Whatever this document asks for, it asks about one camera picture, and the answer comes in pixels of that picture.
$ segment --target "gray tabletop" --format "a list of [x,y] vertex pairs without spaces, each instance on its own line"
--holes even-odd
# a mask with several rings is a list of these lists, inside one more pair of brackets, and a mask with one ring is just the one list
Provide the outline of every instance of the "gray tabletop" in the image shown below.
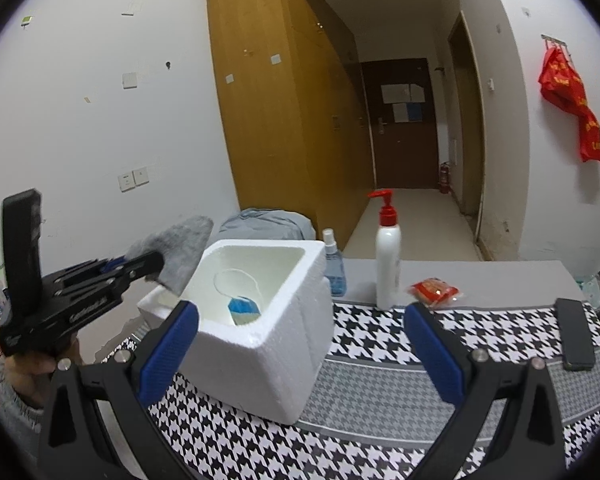
[[[376,261],[344,260],[347,293],[339,300],[358,303],[376,301]],[[559,261],[543,262],[416,262],[400,263],[400,294],[397,304],[415,298],[406,292],[413,283],[439,278],[458,288],[464,296],[457,306],[514,308],[554,304],[556,298],[583,301],[578,284]]]

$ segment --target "wooden wardrobe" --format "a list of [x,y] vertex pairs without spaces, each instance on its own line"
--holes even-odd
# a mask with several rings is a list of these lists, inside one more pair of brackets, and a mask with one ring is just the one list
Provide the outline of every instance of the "wooden wardrobe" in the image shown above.
[[343,248],[374,183],[352,33],[324,0],[207,4],[240,207],[298,211]]

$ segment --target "red bag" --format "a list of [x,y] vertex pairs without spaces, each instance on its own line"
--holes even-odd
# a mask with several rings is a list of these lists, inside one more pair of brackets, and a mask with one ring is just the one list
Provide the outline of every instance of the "red bag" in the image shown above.
[[582,79],[567,62],[561,48],[552,46],[546,51],[538,82],[542,97],[578,117],[581,160],[600,161],[600,125],[587,105]]

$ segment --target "gray sleeve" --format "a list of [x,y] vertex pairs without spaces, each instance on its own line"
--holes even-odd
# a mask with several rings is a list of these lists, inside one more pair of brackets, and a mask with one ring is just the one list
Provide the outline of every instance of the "gray sleeve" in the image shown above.
[[27,406],[4,378],[4,356],[0,358],[0,422],[20,450],[36,461],[43,410]]

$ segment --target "white foam box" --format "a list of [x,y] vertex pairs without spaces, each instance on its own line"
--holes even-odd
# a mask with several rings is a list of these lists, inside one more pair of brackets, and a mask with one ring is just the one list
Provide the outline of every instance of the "white foam box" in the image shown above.
[[[207,248],[180,297],[200,313],[198,334],[180,372],[199,390],[281,424],[302,413],[333,337],[333,304],[324,243],[220,240]],[[241,269],[256,279],[261,316],[236,326],[214,276]],[[178,303],[162,286],[138,307],[156,328]]]

